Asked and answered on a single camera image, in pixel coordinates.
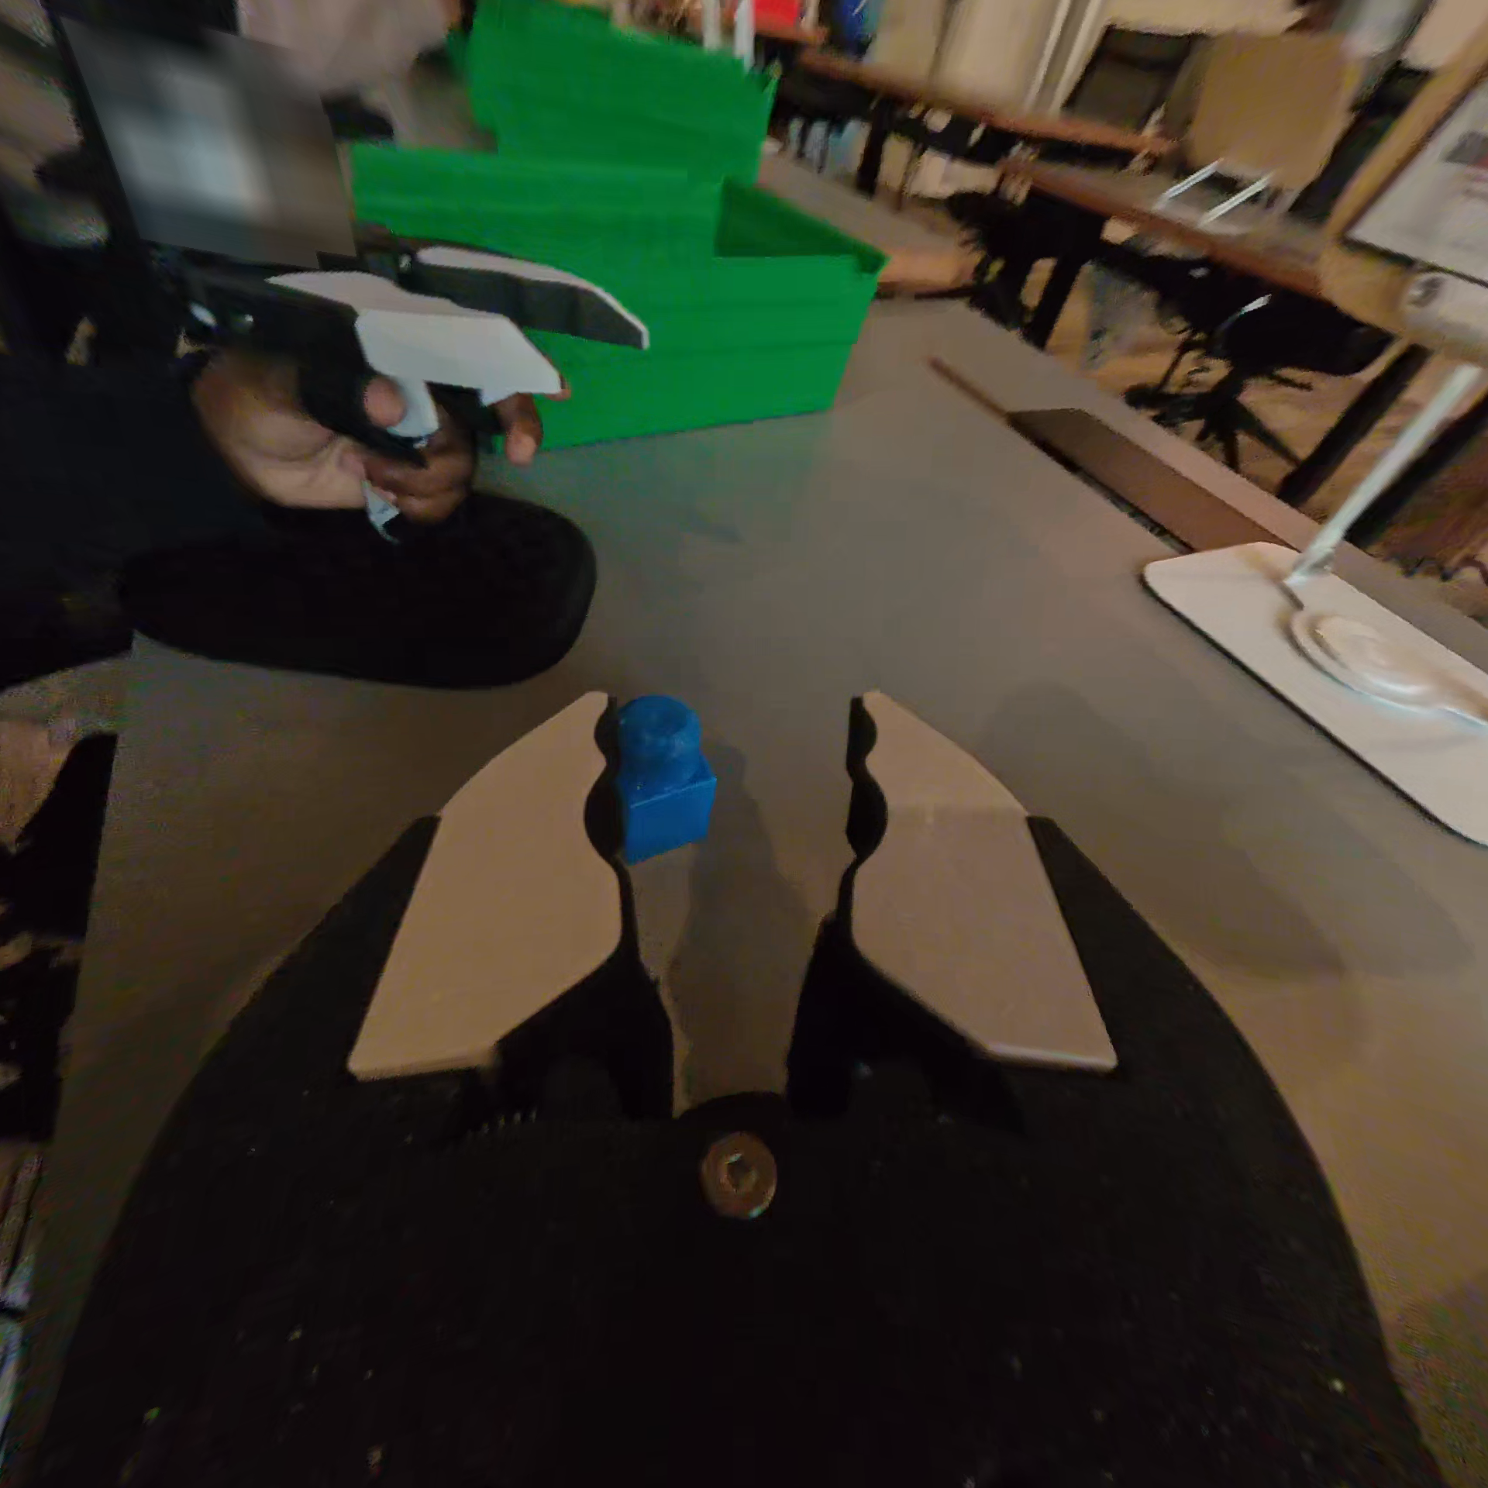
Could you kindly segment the person's left hand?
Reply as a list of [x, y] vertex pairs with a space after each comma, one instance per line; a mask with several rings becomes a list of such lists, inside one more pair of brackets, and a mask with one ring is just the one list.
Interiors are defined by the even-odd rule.
[[363, 510], [377, 492], [414, 522], [440, 522], [471, 492], [475, 437], [451, 410], [439, 415], [424, 464], [407, 464], [310, 421], [289, 362], [234, 348], [204, 362], [190, 405], [230, 472], [284, 508]]

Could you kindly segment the blue toy block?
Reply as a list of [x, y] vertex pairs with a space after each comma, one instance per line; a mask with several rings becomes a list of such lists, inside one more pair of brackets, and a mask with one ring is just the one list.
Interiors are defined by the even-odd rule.
[[715, 787], [699, 717], [687, 703], [647, 695], [619, 705], [616, 804], [626, 863], [707, 840]]

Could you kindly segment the wooden framed display board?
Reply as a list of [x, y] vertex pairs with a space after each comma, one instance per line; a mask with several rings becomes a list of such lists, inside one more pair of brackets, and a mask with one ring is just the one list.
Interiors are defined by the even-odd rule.
[[1484, 364], [1484, 26], [1339, 196], [1318, 281], [1349, 316]]

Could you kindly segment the person's left forearm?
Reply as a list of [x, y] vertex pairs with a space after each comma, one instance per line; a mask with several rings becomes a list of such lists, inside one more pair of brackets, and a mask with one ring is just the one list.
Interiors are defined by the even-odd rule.
[[[569, 517], [475, 480], [431, 528], [260, 504], [187, 407], [199, 357], [4, 354], [4, 688], [115, 657], [132, 636], [446, 691], [518, 686], [571, 651], [599, 567]], [[471, 436], [446, 400], [439, 410]]]

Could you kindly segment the green plastic bin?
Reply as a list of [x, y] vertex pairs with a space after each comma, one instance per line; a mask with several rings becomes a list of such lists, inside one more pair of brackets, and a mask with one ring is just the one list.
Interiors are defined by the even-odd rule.
[[359, 220], [611, 293], [647, 351], [534, 331], [549, 451], [807, 418], [836, 400], [889, 255], [779, 196], [673, 167], [355, 143]]
[[565, 4], [477, 4], [462, 77], [506, 154], [707, 184], [755, 179], [777, 100], [768, 71]]

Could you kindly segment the black office chair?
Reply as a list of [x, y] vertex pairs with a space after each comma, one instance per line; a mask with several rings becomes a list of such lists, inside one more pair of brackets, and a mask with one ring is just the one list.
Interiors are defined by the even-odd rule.
[[1257, 381], [1308, 388], [1296, 373], [1353, 376], [1392, 343], [1392, 334], [1366, 326], [1328, 301], [1268, 290], [1250, 297], [1200, 304], [1196, 296], [1177, 304], [1186, 334], [1163, 381], [1136, 383], [1122, 403], [1156, 425], [1181, 432], [1196, 425], [1196, 443], [1214, 447], [1239, 468], [1239, 442], [1250, 437], [1284, 463], [1300, 457], [1248, 405]]

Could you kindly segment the white tablet stand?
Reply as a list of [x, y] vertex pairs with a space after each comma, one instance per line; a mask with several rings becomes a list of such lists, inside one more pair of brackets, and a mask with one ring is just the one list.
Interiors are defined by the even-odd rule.
[[1458, 364], [1296, 553], [1268, 542], [1156, 559], [1144, 586], [1435, 826], [1484, 846], [1484, 669], [1335, 574], [1359, 519], [1468, 393]]

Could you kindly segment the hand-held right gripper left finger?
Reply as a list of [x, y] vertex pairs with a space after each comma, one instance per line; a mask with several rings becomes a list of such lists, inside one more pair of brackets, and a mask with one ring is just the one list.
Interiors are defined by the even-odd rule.
[[609, 705], [581, 695], [443, 804], [345, 1053], [352, 1076], [490, 1068], [619, 946], [624, 887], [588, 828]]

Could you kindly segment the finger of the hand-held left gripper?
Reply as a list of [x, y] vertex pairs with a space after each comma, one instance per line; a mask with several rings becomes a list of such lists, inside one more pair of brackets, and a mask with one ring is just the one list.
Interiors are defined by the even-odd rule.
[[559, 400], [565, 388], [548, 357], [500, 313], [410, 293], [372, 272], [286, 272], [268, 282], [337, 311], [363, 364], [396, 383], [471, 388], [479, 403]]
[[464, 311], [506, 316], [518, 330], [647, 351], [647, 326], [609, 290], [529, 259], [443, 244], [418, 247], [405, 269], [405, 285]]

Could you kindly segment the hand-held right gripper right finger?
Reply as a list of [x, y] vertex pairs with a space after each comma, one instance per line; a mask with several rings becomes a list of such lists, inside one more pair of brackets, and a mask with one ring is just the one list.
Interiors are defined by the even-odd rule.
[[855, 953], [979, 1056], [1116, 1068], [1030, 814], [970, 751], [883, 691], [850, 709]]

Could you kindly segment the wooden office desk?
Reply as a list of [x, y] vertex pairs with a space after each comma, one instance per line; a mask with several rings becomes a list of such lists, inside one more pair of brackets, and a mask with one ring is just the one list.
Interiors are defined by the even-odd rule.
[[[1163, 304], [1175, 308], [1181, 324], [1183, 311], [1177, 304], [1188, 301], [1188, 296], [1207, 304], [1225, 301], [1231, 293], [1243, 301], [1257, 293], [1288, 290], [1327, 301], [1318, 281], [1327, 223], [1300, 217], [1289, 198], [1262, 201], [1259, 185], [1225, 193], [1222, 177], [1206, 177], [1188, 185], [1169, 174], [1038, 158], [1016, 160], [1009, 184], [1024, 189], [1024, 203], [1059, 203], [1061, 217], [1068, 217], [1068, 225], [1059, 228], [1048, 282], [1024, 324], [1024, 334], [1038, 348], [1048, 340], [1074, 274], [1090, 265], [1125, 272], [1154, 290]], [[1301, 508], [1353, 447], [1372, 436], [1428, 359], [1425, 348], [1392, 334], [1383, 357], [1366, 369], [1372, 376], [1353, 393], [1339, 421], [1300, 463], [1284, 463], [1288, 476], [1274, 490], [1278, 498]]]
[[1008, 141], [1048, 141], [1087, 150], [1122, 152], [1129, 158], [1169, 158], [1177, 152], [1177, 141], [1163, 135], [1144, 135], [1059, 108], [1030, 108], [1016, 104], [998, 104], [972, 96], [967, 92], [939, 89], [923, 79], [899, 77], [893, 71], [850, 61], [836, 51], [807, 49], [798, 64], [820, 79], [840, 82], [855, 92], [864, 120], [864, 150], [855, 174], [855, 193], [877, 198], [883, 177], [883, 152], [891, 135], [899, 135], [899, 122], [911, 108], [939, 108], [958, 122], [992, 131]]

